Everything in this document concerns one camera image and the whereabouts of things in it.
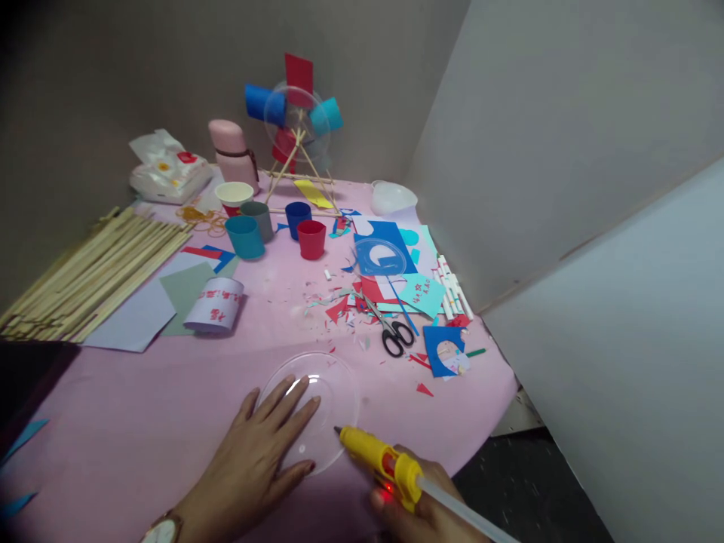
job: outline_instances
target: wristwatch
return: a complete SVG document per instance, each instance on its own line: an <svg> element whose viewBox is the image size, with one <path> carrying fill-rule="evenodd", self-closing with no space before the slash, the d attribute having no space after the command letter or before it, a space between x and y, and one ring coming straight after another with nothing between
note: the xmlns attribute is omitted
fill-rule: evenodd
<svg viewBox="0 0 724 543"><path fill-rule="evenodd" d="M174 514L173 510L168 511L153 523L140 543L176 543L182 525L183 520L181 517Z"/></svg>

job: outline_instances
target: black scissor handle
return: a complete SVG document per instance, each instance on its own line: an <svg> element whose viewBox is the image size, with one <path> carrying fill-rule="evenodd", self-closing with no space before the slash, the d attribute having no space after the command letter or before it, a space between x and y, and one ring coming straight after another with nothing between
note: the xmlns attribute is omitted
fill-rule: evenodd
<svg viewBox="0 0 724 543"><path fill-rule="evenodd" d="M386 328L382 331L382 344L385 346L388 354L393 358L399 358L405 352L405 348L402 346L402 343L400 343L400 338Z"/></svg>
<svg viewBox="0 0 724 543"><path fill-rule="evenodd" d="M415 342L415 336L413 336L412 330L406 324L393 322L392 329L394 330L394 333L397 335L397 338L406 347L410 347Z"/></svg>

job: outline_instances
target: yellow paper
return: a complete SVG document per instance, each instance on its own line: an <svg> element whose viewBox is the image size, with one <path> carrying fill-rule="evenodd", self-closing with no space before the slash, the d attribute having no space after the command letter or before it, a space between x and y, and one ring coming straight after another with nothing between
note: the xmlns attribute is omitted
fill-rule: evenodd
<svg viewBox="0 0 724 543"><path fill-rule="evenodd" d="M297 179L294 184L299 187L299 190L302 191L302 194L306 196L307 200L315 206L326 209L334 207L309 179Z"/></svg>

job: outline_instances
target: scissors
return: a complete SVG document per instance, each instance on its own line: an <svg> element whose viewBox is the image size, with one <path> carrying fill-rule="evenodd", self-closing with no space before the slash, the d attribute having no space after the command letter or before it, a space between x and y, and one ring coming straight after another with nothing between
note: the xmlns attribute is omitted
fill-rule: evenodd
<svg viewBox="0 0 724 543"><path fill-rule="evenodd" d="M413 332L406 324L401 322L389 323L377 310L377 307L371 303L370 299L362 294L367 307L372 310L375 317L382 323L382 344L385 346L385 350L393 358L401 357L405 352L405 347L410 347L415 342L415 336ZM390 349L390 343L394 345L394 350Z"/></svg>

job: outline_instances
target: gray wall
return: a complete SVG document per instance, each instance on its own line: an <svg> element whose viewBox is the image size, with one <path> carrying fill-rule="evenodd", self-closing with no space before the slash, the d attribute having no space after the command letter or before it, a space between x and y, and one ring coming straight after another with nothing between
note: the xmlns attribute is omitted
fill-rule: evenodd
<svg viewBox="0 0 724 543"><path fill-rule="evenodd" d="M207 123L230 118L271 166L244 84L284 79L285 51L313 60L316 89L339 101L335 177L400 180L469 0L44 4L17 29L3 78L0 243L21 264L0 270L0 309L131 200L134 137L164 127L213 158Z"/></svg>
<svg viewBox="0 0 724 543"><path fill-rule="evenodd" d="M405 183L481 308L724 152L718 0L473 0Z"/></svg>
<svg viewBox="0 0 724 543"><path fill-rule="evenodd" d="M617 543L721 541L724 160L485 322Z"/></svg>

